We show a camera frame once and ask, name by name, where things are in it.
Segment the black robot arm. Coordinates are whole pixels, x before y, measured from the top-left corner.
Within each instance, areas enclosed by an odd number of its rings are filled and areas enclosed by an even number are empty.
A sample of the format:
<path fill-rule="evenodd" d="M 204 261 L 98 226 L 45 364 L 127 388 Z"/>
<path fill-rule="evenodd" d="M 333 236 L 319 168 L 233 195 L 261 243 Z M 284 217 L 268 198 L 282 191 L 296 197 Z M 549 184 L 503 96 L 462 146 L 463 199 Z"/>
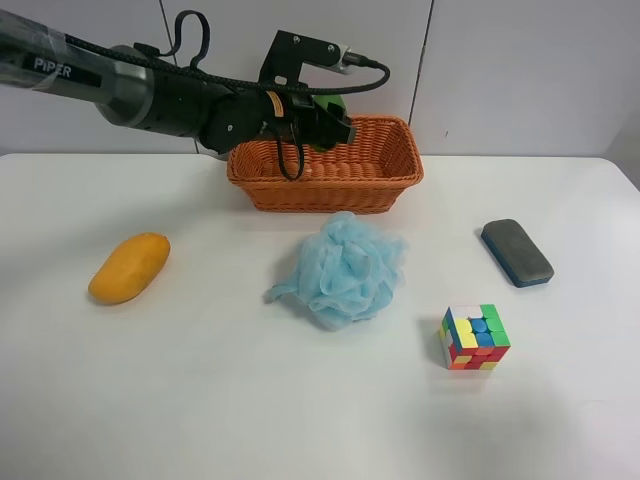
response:
<path fill-rule="evenodd" d="M 111 124 L 197 140 L 226 154 L 276 140 L 332 149 L 356 128 L 343 107 L 321 106 L 300 86 L 212 79 L 198 63 L 176 67 L 150 45 L 103 48 L 8 11 L 1 13 L 1 82 L 92 103 Z"/>

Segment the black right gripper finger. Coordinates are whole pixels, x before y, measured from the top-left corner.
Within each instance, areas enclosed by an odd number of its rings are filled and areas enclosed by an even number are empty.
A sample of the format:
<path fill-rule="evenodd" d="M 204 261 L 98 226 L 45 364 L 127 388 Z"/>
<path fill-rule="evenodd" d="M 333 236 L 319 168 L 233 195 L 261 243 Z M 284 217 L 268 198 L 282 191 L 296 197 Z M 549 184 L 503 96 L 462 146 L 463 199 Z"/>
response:
<path fill-rule="evenodd" d="M 355 127 L 346 109 L 339 104 L 316 105 L 316 125 L 312 146 L 334 148 L 349 145 L 355 140 Z"/>

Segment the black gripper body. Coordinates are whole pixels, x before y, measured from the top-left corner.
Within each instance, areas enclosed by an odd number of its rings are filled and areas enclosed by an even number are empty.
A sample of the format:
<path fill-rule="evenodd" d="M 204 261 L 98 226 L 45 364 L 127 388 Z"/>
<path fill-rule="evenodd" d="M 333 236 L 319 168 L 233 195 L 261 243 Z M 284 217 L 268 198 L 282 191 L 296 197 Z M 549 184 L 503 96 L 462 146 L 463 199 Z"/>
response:
<path fill-rule="evenodd" d="M 202 127 L 202 145 L 219 154 L 256 139 L 271 139 L 275 131 L 285 141 L 293 136 L 303 144 L 319 139 L 318 110 L 294 108 L 285 94 L 246 90 L 213 103 Z"/>

